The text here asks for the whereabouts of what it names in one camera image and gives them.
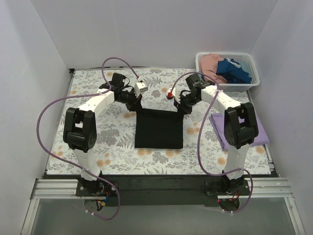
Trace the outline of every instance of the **blue clothing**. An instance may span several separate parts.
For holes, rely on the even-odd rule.
[[[232,62],[239,65],[238,62],[231,59]],[[249,77],[249,73],[245,72],[242,68],[238,68],[232,63],[228,62],[227,59],[219,61],[217,64],[216,74],[221,75],[227,80],[227,83],[251,83],[252,79]]]

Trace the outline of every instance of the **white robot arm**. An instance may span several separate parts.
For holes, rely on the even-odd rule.
[[[124,91],[128,87],[125,86],[125,78],[121,74],[114,73],[110,81],[111,91],[94,96],[78,108],[69,108],[66,112],[63,140],[73,150],[78,164],[97,176],[100,174],[100,169],[93,149],[97,138],[97,117],[115,101],[125,103],[129,111],[141,109],[141,94],[148,89],[143,82],[136,82],[131,91]],[[107,84],[103,84],[98,93],[103,93],[108,88]],[[82,171],[81,179],[82,181],[96,180],[85,171]]]
[[[217,92],[217,86],[211,82],[201,81],[197,74],[189,76],[186,82],[190,89],[189,94],[179,94],[175,88],[173,91],[169,89],[167,92],[167,97],[174,98],[174,105],[183,115],[190,114],[192,106],[200,101],[211,103]],[[253,105],[251,103],[242,104],[225,93],[219,92],[213,107],[224,115],[224,134],[230,144],[224,172],[244,168],[250,144],[258,136]],[[239,117],[245,119],[243,123],[239,123]],[[229,180],[236,180],[243,174],[243,171],[235,171],[227,174],[227,177]]]

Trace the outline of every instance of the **white wall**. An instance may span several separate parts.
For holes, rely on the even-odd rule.
[[[32,2],[66,65],[79,69],[110,56],[133,66],[194,68],[201,51],[250,52],[277,0]]]
[[[252,91],[281,176],[287,176],[306,233],[313,234],[313,2],[279,0],[252,56]]]
[[[68,69],[30,0],[0,0],[0,31],[0,234],[17,235],[47,161],[36,139],[37,117],[64,95]],[[44,118],[46,146],[60,105]]]

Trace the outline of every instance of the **table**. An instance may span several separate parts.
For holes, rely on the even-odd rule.
[[[172,100],[167,100],[165,93],[173,82],[182,74],[192,69],[135,69],[144,80],[149,90],[143,94],[144,108],[176,111]],[[110,80],[114,72],[121,73],[135,83],[135,76],[130,69],[106,70]],[[104,83],[101,70],[78,70],[72,79],[69,95],[92,94]],[[177,83],[177,88],[187,88],[184,79]],[[248,102],[246,92],[227,92],[239,102]],[[88,98],[68,99],[64,105],[59,127],[55,135],[52,152],[73,162],[77,162],[72,150],[63,142],[65,111],[69,107],[78,107]],[[197,137],[205,110],[209,104],[200,102],[193,112],[184,117],[184,149],[156,150],[135,149],[134,135],[136,113],[129,112],[121,103],[113,103],[98,118],[97,142],[94,146],[97,164],[103,174],[203,174],[199,167],[196,152]],[[209,120],[206,121],[201,138],[201,159],[203,166],[212,173],[221,173],[226,164],[227,152],[222,151],[217,136]],[[268,154],[263,146],[251,147],[248,151],[245,168],[251,174],[270,174]],[[47,175],[77,175],[80,170],[72,165],[50,156]]]

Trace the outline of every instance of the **folded purple towel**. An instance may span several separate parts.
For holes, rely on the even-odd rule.
[[[219,142],[221,144],[221,147],[223,150],[228,150],[229,149],[229,144],[227,143],[225,136],[224,136],[224,115],[222,114],[212,114],[211,117],[209,117],[212,126],[215,130],[215,133],[217,135],[217,138],[219,139]],[[256,120],[258,123],[258,128],[259,128],[259,135],[254,138],[254,142],[251,144],[251,146],[257,146],[257,145],[262,145],[269,143],[268,136],[265,133],[265,130],[258,118],[256,116]]]

